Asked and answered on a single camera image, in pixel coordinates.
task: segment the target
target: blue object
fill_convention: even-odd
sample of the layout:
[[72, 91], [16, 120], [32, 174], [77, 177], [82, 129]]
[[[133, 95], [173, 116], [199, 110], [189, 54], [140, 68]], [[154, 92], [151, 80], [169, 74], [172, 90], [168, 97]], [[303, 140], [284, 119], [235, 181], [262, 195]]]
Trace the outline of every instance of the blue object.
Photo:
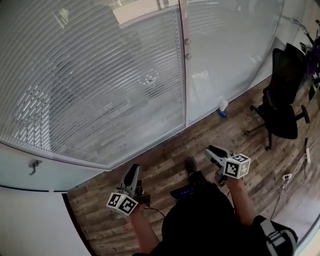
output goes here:
[[221, 110], [218, 111], [218, 114], [223, 117], [223, 118], [226, 118], [227, 117], [227, 114], [222, 112]]

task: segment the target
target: office chair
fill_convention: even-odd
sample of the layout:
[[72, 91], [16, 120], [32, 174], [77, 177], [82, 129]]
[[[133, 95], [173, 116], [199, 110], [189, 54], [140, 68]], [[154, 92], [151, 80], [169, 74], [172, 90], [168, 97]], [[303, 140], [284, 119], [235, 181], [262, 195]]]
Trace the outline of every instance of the office chair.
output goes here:
[[265, 148], [267, 151], [272, 148], [272, 135], [295, 140], [298, 137], [297, 120], [304, 118], [307, 124], [310, 123], [305, 106], [301, 106], [302, 112], [298, 115], [295, 115], [291, 106], [306, 72], [305, 59], [294, 48], [287, 44], [284, 51], [273, 50], [272, 77], [270, 84], [263, 90], [263, 103], [258, 108], [250, 106], [250, 110], [256, 111], [264, 124], [247, 130], [244, 134], [248, 135], [265, 127], [269, 137], [269, 146]]

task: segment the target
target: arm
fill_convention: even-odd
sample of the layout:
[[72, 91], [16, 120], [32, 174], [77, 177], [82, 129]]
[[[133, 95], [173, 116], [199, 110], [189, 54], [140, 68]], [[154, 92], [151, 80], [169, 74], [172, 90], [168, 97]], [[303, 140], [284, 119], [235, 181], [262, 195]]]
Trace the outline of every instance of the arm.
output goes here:
[[230, 190], [234, 211], [241, 224], [251, 226], [257, 214], [245, 184], [241, 179], [231, 177], [226, 179], [225, 184]]
[[144, 216], [144, 206], [139, 204], [129, 215], [129, 220], [139, 243], [140, 253], [149, 254], [160, 243]]

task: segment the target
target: person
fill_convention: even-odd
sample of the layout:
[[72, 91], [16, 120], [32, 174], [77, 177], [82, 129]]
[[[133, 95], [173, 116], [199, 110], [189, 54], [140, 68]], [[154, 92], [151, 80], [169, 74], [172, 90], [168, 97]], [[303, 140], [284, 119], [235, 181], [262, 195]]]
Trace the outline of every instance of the person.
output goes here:
[[[271, 255], [260, 227], [265, 218], [257, 216], [243, 181], [231, 177], [225, 180], [233, 208], [227, 196], [197, 171], [192, 158], [186, 159], [185, 168], [195, 190], [179, 199], [164, 218], [162, 241], [145, 218], [142, 204], [129, 216], [140, 250], [134, 256]], [[271, 223], [277, 231], [289, 231], [297, 242], [298, 237], [292, 229]], [[280, 254], [293, 253], [286, 243]]]

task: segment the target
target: black shoe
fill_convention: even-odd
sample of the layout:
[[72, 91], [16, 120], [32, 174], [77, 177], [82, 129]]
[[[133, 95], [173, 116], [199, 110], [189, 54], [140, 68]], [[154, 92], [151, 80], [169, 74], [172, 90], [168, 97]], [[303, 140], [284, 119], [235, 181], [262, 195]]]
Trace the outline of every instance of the black shoe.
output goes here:
[[184, 168], [186, 169], [188, 175], [195, 173], [197, 171], [197, 163], [193, 157], [187, 157], [184, 160]]

